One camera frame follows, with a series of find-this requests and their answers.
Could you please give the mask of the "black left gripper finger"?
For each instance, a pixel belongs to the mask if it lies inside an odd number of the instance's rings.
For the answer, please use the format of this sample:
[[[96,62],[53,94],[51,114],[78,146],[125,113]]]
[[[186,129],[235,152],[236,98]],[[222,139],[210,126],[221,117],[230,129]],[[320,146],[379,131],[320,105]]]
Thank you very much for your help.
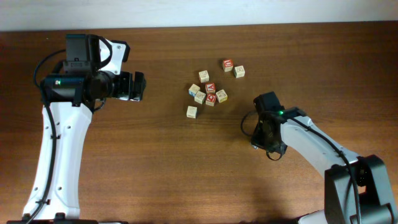
[[[135,72],[134,74],[134,88],[144,89],[146,87],[146,79],[142,72]]]
[[[129,100],[130,101],[141,101],[144,96],[145,84],[144,83],[133,83],[129,87]]]

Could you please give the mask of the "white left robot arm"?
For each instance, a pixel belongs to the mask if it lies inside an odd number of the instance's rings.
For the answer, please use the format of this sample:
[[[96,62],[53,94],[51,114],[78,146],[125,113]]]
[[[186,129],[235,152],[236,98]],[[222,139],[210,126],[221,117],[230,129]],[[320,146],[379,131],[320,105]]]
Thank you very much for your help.
[[[108,98],[141,101],[142,72],[124,72],[130,47],[93,34],[68,34],[66,57],[41,81],[43,136],[21,223],[83,223],[78,181],[86,132]]]

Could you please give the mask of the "red letter U block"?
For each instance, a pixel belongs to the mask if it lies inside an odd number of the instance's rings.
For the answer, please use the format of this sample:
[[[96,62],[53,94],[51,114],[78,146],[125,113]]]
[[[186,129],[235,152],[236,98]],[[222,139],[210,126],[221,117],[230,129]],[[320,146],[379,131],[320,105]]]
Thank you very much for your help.
[[[223,67],[223,71],[224,72],[230,72],[232,71],[234,65],[233,65],[233,61],[231,59],[226,59],[223,60],[222,62],[222,67]]]

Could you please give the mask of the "wooden block green side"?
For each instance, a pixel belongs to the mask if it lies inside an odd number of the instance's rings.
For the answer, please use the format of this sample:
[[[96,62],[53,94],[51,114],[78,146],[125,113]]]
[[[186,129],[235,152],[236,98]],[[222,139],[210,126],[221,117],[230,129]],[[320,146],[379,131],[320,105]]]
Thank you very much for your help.
[[[242,78],[245,76],[245,69],[242,65],[234,67],[234,76],[236,78]]]

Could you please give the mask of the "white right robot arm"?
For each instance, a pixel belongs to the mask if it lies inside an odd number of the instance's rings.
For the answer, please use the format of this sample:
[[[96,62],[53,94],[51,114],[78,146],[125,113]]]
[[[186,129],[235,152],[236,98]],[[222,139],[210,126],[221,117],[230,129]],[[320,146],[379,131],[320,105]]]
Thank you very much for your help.
[[[397,205],[389,174],[377,155],[360,156],[318,128],[298,107],[286,108],[274,91],[253,100],[256,126],[249,143],[266,156],[299,153],[324,181],[321,210],[291,223],[397,223]]]

